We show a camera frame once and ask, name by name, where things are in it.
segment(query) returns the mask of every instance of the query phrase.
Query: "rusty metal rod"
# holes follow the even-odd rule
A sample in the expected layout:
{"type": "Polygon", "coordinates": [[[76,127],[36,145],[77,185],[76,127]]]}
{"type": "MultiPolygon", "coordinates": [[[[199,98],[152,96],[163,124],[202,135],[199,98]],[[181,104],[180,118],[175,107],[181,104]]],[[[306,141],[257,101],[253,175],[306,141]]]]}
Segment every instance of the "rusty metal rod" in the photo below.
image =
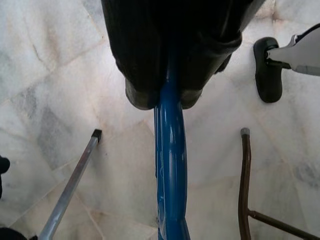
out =
{"type": "Polygon", "coordinates": [[[273,226],[277,229],[280,229],[282,231],[285,231],[289,234],[292,234],[292,235],[295,235],[299,238],[302,238],[302,239],[310,239],[310,240],[320,240],[319,237],[317,236],[314,236],[310,233],[307,233],[305,231],[302,231],[298,228],[295,228],[293,226],[290,226],[282,221],[279,221],[277,219],[274,219],[270,216],[266,216],[260,212],[257,212],[257,211],[251,211],[251,210],[248,210],[248,215],[250,217],[252,217],[253,219],[256,219],[260,222],[263,222],[265,224],[268,224],[270,226],[273,226]]]}
{"type": "Polygon", "coordinates": [[[243,154],[240,191],[238,200],[238,222],[241,240],[250,240],[251,236],[248,221],[248,195],[251,168],[250,130],[248,128],[242,128],[241,137],[243,154]]]}
{"type": "Polygon", "coordinates": [[[249,184],[250,184],[250,168],[251,168],[251,147],[250,147],[250,130],[248,128],[241,129],[242,137],[242,169],[240,180],[240,191],[238,201],[238,221],[240,229],[241,240],[251,240],[248,216],[273,226],[277,229],[285,231],[289,234],[295,235],[307,240],[320,240],[320,237],[314,236],[310,233],[302,231],[298,228],[290,226],[284,222],[276,220],[272,217],[251,211],[248,209],[249,184]]]}

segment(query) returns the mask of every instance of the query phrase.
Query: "blue metal frame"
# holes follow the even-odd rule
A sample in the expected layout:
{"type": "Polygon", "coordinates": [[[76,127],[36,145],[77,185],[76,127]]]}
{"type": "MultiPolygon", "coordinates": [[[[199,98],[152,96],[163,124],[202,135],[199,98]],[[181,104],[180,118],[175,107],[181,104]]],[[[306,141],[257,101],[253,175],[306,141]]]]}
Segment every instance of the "blue metal frame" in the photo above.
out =
{"type": "Polygon", "coordinates": [[[172,55],[159,103],[154,108],[154,130],[158,240],[189,240],[185,219],[188,185],[185,126],[172,55]]]}

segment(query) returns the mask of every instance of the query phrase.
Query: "marble floor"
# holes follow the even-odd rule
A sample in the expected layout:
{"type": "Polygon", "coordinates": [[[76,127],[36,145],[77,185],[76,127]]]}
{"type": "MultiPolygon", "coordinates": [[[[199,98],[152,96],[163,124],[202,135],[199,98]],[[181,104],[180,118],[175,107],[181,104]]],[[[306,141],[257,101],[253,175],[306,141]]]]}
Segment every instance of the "marble floor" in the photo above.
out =
{"type": "MultiPolygon", "coordinates": [[[[320,236],[320,78],[282,71],[264,104],[253,44],[286,45],[320,22],[319,0],[267,0],[241,47],[184,111],[191,239],[240,239],[240,129],[251,129],[249,207],[320,236]]],[[[102,141],[55,239],[156,240],[153,112],[130,105],[100,0],[0,1],[0,225],[39,234],[92,131],[102,141]]],[[[253,239],[291,235],[250,221],[253,239]]]]}

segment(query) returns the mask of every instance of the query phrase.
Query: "caster wheel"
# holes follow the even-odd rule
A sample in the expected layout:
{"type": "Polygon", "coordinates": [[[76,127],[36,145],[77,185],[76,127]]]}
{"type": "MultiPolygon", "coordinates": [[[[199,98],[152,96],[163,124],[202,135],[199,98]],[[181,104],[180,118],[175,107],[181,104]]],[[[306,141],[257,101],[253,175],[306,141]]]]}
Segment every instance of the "caster wheel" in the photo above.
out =
{"type": "Polygon", "coordinates": [[[253,46],[256,88],[265,103],[275,103],[282,95],[282,68],[266,61],[267,51],[274,48],[279,48],[279,45],[273,37],[261,38],[253,46]]]}

